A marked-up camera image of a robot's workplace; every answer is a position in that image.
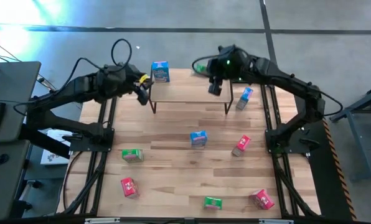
wooden table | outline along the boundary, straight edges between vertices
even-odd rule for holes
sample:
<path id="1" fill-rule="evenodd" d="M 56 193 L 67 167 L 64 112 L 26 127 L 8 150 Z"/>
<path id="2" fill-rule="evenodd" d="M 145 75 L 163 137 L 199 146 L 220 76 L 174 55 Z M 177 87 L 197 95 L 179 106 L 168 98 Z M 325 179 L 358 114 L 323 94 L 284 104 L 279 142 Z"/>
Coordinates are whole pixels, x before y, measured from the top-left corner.
<path id="1" fill-rule="evenodd" d="M 223 80 L 221 95 L 215 96 L 208 92 L 208 79 L 195 74 L 191 69 L 171 68 L 169 76 L 171 80 L 169 83 L 154 83 L 150 89 L 150 105 L 154 113 L 158 102 L 220 103 L 224 104 L 225 113 L 228 113 L 233 102 L 233 88 L 230 81 Z"/>
<path id="2" fill-rule="evenodd" d="M 234 85 L 235 103 L 246 86 Z M 279 218 L 273 164 L 263 134 L 266 124 L 260 86 L 252 88 L 246 108 L 236 111 L 233 107 L 228 115 L 221 104 L 193 103 L 160 103 L 159 112 L 153 114 L 148 106 L 137 102 L 135 95 L 120 98 L 98 216 Z M 294 97 L 281 89 L 276 91 L 281 118 L 287 122 L 297 113 Z M 85 103 L 80 121 L 95 122 L 99 108 L 94 102 Z M 205 149 L 192 149 L 190 132 L 199 130 L 206 130 L 209 140 Z M 243 134 L 251 137 L 251 144 L 245 156 L 233 157 L 231 150 Z M 128 164 L 122 160 L 123 149 L 135 148 L 143 150 L 144 162 Z M 90 153 L 84 152 L 73 166 L 65 189 L 68 204 L 85 183 L 89 159 Z M 320 213 L 309 162 L 296 154 L 289 155 L 289 161 L 296 189 Z M 138 199 L 123 196 L 120 180 L 125 177 L 137 182 L 141 193 Z M 259 210 L 248 200 L 248 195 L 259 189 L 266 189 L 275 201 L 270 210 Z M 284 194 L 291 211 L 288 191 Z M 202 209 L 205 196 L 222 198 L 223 209 Z"/>

gray floor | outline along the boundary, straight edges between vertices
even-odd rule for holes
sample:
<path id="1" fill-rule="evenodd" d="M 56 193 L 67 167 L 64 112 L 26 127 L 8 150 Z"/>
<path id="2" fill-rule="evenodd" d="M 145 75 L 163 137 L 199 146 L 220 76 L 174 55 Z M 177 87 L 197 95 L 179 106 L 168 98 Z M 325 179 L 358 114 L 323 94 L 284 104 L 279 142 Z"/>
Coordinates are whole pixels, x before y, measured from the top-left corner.
<path id="1" fill-rule="evenodd" d="M 371 30 L 371 0 L 266 0 L 272 29 Z M 0 23 L 78 27 L 262 29 L 259 0 L 73 0 L 0 1 Z M 148 71 L 152 61 L 168 60 L 172 68 L 189 68 L 193 59 L 216 53 L 218 45 L 237 44 L 251 54 L 269 57 L 265 34 L 153 32 L 27 32 L 0 30 L 0 44 L 22 60 L 42 62 L 40 74 L 55 86 L 67 79 L 77 58 L 111 63 L 118 38 L 133 46 L 131 63 Z M 312 81 L 345 106 L 371 88 L 371 35 L 273 35 L 278 65 Z M 128 50 L 119 45 L 117 59 Z M 82 63 L 76 75 L 95 70 Z M 326 111 L 337 110 L 327 100 Z M 76 119 L 75 105 L 57 112 Z M 359 152 L 346 120 L 330 123 L 346 176 L 361 170 Z M 357 218 L 371 222 L 371 180 L 348 184 Z"/>

red juice box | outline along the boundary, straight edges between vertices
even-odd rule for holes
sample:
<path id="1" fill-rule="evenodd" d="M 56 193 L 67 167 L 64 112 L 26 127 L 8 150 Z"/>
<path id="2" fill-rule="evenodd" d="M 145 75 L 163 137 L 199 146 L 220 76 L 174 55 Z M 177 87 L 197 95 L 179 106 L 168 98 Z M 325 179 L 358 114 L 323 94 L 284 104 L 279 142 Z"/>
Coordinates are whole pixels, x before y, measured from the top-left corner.
<path id="1" fill-rule="evenodd" d="M 124 196 L 127 198 L 136 198 L 139 196 L 137 185 L 134 183 L 134 180 L 130 177 L 127 177 L 121 180 Z"/>
<path id="2" fill-rule="evenodd" d="M 249 198 L 261 209 L 267 210 L 274 206 L 274 202 L 264 189 L 254 192 Z"/>
<path id="3" fill-rule="evenodd" d="M 234 156 L 241 156 L 243 152 L 245 152 L 245 150 L 247 149 L 249 142 L 250 138 L 246 135 L 243 135 L 231 153 Z"/>

small carton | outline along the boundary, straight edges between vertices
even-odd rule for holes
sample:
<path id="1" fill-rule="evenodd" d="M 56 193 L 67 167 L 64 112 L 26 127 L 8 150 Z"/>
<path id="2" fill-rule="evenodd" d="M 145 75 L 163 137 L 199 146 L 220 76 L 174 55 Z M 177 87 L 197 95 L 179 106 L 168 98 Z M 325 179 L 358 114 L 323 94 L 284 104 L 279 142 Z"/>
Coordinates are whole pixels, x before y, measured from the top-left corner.
<path id="1" fill-rule="evenodd" d="M 274 202 L 264 189 L 254 192 L 249 198 L 261 209 L 267 210 L 274 206 Z"/>
<path id="2" fill-rule="evenodd" d="M 151 65 L 151 73 L 156 83 L 170 82 L 168 62 L 153 62 Z"/>
<path id="3" fill-rule="evenodd" d="M 222 209 L 222 199 L 205 197 L 204 208 L 221 210 Z"/>
<path id="4" fill-rule="evenodd" d="M 241 156 L 243 152 L 245 152 L 245 150 L 247 149 L 249 142 L 250 138 L 246 135 L 243 135 L 231 153 L 234 156 Z"/>
<path id="5" fill-rule="evenodd" d="M 122 159 L 126 162 L 143 161 L 143 151 L 141 149 L 124 149 L 122 150 Z"/>
<path id="6" fill-rule="evenodd" d="M 139 196 L 137 185 L 134 183 L 134 180 L 130 177 L 127 177 L 121 180 L 124 196 L 127 198 L 136 198 Z"/>
<path id="7" fill-rule="evenodd" d="M 250 96 L 252 95 L 253 90 L 249 87 L 246 87 L 242 93 L 240 101 L 237 103 L 237 109 L 243 110 L 244 107 L 247 105 Z"/>
<path id="8" fill-rule="evenodd" d="M 206 142 L 208 141 L 208 135 L 206 131 L 196 131 L 192 132 L 190 135 L 191 138 L 191 146 L 192 147 L 202 147 L 205 146 Z"/>

green juice box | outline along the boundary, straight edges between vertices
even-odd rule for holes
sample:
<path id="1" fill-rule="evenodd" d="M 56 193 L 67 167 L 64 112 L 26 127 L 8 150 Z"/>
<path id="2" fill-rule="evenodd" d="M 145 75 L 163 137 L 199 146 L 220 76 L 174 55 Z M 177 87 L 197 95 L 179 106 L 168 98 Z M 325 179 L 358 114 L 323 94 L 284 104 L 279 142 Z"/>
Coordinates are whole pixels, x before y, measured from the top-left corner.
<path id="1" fill-rule="evenodd" d="M 141 149 L 124 149 L 122 150 L 122 159 L 126 162 L 143 161 L 143 151 Z"/>
<path id="2" fill-rule="evenodd" d="M 205 197 L 204 208 L 221 210 L 222 209 L 222 199 Z"/>

